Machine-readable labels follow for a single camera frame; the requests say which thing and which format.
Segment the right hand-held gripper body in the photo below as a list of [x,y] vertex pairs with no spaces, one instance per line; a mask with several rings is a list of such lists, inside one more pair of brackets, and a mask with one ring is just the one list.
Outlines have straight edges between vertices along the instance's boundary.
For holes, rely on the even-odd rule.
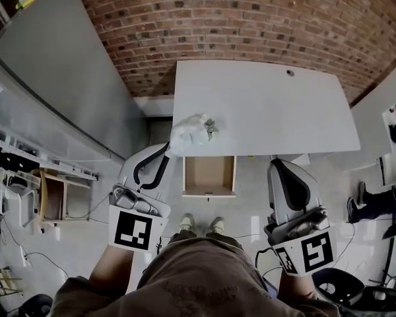
[[268,243],[288,275],[305,277],[337,259],[335,227],[326,208],[318,207],[281,225],[270,217],[268,221],[264,227]]

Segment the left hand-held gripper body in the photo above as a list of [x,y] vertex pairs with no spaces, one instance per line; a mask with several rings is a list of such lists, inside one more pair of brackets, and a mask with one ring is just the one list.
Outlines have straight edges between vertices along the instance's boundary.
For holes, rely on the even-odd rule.
[[151,253],[168,223],[171,207],[116,185],[109,195],[108,244]]

